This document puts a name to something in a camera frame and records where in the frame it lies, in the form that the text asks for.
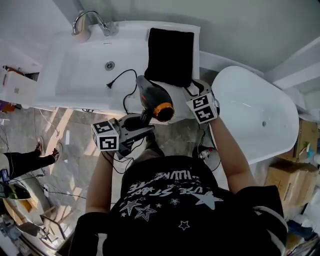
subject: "white bathtub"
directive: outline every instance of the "white bathtub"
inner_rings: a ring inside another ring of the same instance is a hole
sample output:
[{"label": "white bathtub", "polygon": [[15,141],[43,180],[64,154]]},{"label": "white bathtub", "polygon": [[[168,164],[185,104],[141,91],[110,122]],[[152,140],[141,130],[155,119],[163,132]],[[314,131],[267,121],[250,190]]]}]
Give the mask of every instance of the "white bathtub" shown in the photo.
[{"label": "white bathtub", "polygon": [[223,69],[212,90],[220,102],[221,119],[250,165],[292,149],[299,117],[283,91],[239,66]]}]

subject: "drain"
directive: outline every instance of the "drain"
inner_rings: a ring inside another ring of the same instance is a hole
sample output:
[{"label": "drain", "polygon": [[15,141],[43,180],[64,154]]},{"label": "drain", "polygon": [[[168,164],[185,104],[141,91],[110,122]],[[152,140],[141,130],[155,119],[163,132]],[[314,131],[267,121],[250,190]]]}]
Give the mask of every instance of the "drain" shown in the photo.
[{"label": "drain", "polygon": [[113,70],[115,68],[115,63],[113,61],[109,61],[104,66],[106,71]]}]

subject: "marble floor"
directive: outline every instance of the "marble floor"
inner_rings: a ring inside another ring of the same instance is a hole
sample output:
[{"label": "marble floor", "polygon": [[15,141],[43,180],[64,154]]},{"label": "marble floor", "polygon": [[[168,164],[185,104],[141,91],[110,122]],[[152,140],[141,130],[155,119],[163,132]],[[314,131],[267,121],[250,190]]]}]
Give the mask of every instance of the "marble floor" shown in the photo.
[{"label": "marble floor", "polygon": [[[50,112],[36,108],[16,109],[11,113],[0,113],[0,119],[4,122],[0,130],[0,136],[8,141],[11,152],[26,153],[35,150],[36,138],[43,137],[44,150],[50,155],[52,150],[61,143],[63,154],[60,161],[43,168],[44,177],[38,177],[38,181],[49,184],[52,192],[49,200],[52,205],[59,206],[63,213],[62,224],[67,227],[66,235],[71,232],[78,218],[85,212],[85,199],[71,195],[62,195],[58,192],[86,197],[89,181],[93,174],[99,152],[92,140],[90,124],[104,120],[107,116],[96,113],[80,112],[72,109],[57,108]],[[191,156],[193,148],[199,143],[203,134],[199,130],[198,123],[194,119],[186,119],[171,125],[155,125],[155,136],[159,147],[166,156],[185,155]],[[209,132],[204,138],[204,145],[211,145]],[[129,157],[136,158],[145,148],[145,142],[135,149]],[[7,151],[7,146],[0,141],[1,152]],[[219,156],[213,157],[209,167],[213,170],[219,164]],[[126,169],[127,162],[114,162],[114,167],[120,173]],[[251,166],[254,176],[263,185],[268,164],[261,163]],[[33,174],[43,174],[37,170]],[[213,175],[220,187],[228,189],[227,179],[220,165]],[[120,198],[122,174],[113,172],[112,178],[112,202]]]}]

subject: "white sink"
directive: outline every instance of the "white sink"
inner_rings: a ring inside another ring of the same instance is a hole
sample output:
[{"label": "white sink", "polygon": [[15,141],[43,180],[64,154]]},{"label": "white sink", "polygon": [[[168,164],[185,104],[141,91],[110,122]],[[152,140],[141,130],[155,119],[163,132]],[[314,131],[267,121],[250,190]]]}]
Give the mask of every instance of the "white sink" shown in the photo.
[{"label": "white sink", "polygon": [[[85,43],[76,42],[70,34],[63,34],[52,42],[47,63],[39,75],[36,103],[123,115],[123,98],[133,91],[135,74],[126,72],[112,85],[112,89],[107,89],[106,84],[127,69],[136,70],[138,76],[145,73],[151,28],[194,33],[192,77],[199,78],[199,27],[156,21],[121,21],[116,25],[119,32],[115,36],[104,36],[99,26],[93,25],[91,37]],[[108,62],[114,62],[114,69],[106,71]],[[176,120],[193,118],[181,88],[158,84],[170,94]],[[138,90],[127,98],[126,106],[129,112],[142,111]]]},{"label": "white sink", "polygon": [[293,148],[299,116],[282,90],[239,66],[223,69],[212,90],[220,103],[221,119],[250,165]]}]

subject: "black t-shirt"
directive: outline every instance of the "black t-shirt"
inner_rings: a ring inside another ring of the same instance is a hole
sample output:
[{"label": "black t-shirt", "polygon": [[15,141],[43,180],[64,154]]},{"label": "black t-shirt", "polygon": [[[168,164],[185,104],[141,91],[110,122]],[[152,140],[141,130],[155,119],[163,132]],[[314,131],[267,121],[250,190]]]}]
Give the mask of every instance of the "black t-shirt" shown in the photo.
[{"label": "black t-shirt", "polygon": [[109,213],[79,218],[69,255],[274,256],[283,255],[287,232],[275,186],[233,194],[202,160],[166,156],[130,167]]}]

